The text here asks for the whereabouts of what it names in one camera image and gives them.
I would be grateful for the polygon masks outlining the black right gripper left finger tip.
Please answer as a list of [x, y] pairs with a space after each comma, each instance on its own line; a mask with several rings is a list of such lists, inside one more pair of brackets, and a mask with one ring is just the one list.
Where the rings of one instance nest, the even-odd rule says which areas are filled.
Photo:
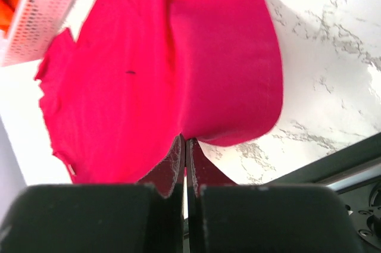
[[1, 224], [2, 252], [182, 252], [185, 140], [130, 184], [26, 188]]

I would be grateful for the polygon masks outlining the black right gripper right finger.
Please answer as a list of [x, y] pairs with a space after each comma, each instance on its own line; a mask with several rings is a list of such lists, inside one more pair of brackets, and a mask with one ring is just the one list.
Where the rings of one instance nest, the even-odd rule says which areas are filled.
[[319, 185], [238, 185], [186, 143], [191, 252], [364, 252], [343, 202]]

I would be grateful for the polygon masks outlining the crimson red t shirt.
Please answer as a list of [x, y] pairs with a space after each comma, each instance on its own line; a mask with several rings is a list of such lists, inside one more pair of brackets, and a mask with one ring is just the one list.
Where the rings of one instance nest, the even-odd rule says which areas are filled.
[[51, 43], [36, 80], [73, 183], [133, 183], [182, 135], [232, 146], [268, 133], [282, 59], [265, 0], [96, 0]]

